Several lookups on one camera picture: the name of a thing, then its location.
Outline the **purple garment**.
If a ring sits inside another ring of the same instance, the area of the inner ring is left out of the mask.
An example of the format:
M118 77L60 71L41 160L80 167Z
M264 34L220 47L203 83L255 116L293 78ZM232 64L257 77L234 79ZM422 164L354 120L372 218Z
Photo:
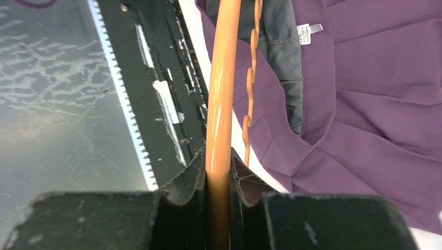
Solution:
M288 191L386 196L441 234L441 1L264 1L253 96Z

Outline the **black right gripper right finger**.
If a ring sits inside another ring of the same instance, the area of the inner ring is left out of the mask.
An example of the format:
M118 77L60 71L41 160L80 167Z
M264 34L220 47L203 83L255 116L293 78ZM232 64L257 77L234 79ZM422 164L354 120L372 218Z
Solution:
M417 249L385 198L279 193L235 151L229 185L231 249Z

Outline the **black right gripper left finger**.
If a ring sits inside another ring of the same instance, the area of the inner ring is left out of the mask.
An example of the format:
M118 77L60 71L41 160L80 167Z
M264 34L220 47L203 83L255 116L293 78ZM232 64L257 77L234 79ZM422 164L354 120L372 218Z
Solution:
M50 192L4 249L205 249L205 148L156 191Z

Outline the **orange wavy hanger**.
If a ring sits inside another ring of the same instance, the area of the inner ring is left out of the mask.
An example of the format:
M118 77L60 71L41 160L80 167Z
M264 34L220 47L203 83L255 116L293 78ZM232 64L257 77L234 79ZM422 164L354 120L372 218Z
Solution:
M229 249L229 172L240 1L221 1L208 97L206 249Z

